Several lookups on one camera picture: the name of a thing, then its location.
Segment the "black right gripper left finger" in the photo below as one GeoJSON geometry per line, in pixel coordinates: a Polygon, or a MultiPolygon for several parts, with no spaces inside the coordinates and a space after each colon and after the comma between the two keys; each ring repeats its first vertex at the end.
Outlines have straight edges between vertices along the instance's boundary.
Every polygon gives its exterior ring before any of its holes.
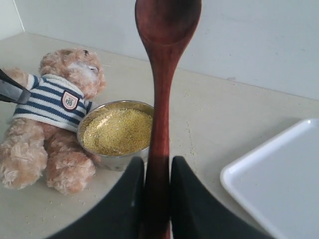
{"type": "Polygon", "coordinates": [[[50,239],[137,239],[142,211],[144,163],[134,157],[110,192],[89,212],[50,239]]]}

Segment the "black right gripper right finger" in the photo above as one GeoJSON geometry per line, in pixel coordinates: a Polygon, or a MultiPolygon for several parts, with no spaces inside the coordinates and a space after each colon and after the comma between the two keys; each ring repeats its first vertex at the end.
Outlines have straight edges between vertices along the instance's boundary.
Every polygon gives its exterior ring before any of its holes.
{"type": "Polygon", "coordinates": [[[175,239],[269,238],[210,194],[182,156],[172,160],[170,214],[175,239]]]}

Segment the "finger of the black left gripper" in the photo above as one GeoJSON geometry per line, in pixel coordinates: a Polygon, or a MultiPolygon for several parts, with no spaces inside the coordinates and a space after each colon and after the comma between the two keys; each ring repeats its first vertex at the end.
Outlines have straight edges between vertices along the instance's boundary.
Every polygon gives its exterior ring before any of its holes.
{"type": "Polygon", "coordinates": [[[0,100],[8,103],[26,104],[30,91],[0,71],[0,100]]]}

